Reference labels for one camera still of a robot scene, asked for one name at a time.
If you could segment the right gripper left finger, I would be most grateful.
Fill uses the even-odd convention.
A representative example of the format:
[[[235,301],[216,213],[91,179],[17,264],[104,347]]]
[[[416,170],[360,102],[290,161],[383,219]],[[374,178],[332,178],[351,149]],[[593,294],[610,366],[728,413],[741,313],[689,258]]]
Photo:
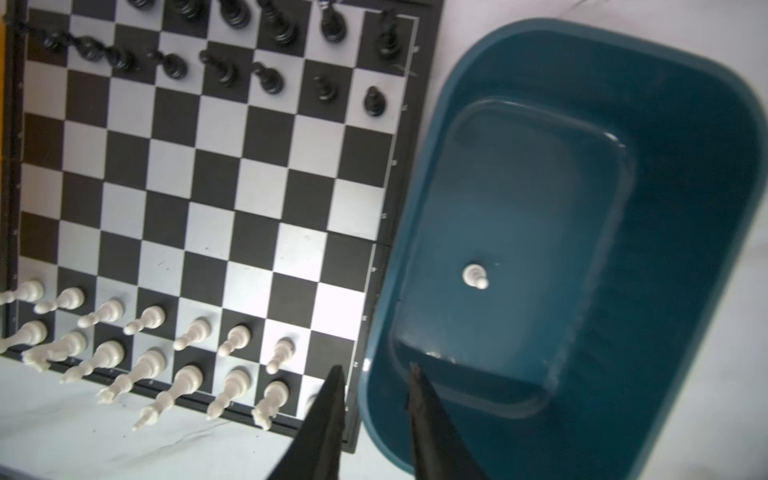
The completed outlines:
[[[345,414],[344,371],[335,365],[268,479],[338,479]]]

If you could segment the black bishop piece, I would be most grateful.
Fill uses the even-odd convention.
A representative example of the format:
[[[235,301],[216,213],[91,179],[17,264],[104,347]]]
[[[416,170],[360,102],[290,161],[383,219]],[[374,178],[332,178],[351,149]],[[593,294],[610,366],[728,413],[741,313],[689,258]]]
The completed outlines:
[[[298,35],[298,27],[293,19],[272,0],[257,0],[257,4],[267,21],[273,41],[280,46],[291,45]]]

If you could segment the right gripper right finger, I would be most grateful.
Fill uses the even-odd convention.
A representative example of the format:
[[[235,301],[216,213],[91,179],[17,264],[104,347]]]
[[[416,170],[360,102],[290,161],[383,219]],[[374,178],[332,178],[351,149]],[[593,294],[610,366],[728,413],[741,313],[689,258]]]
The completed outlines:
[[[412,363],[407,410],[416,479],[487,479],[420,365]]]

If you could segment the black king piece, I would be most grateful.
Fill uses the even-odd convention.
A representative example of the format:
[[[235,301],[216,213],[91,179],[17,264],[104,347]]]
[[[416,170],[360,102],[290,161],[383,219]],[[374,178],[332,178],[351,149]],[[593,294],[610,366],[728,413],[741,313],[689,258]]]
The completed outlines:
[[[220,0],[220,15],[233,29],[242,29],[251,20],[250,8],[243,0]]]

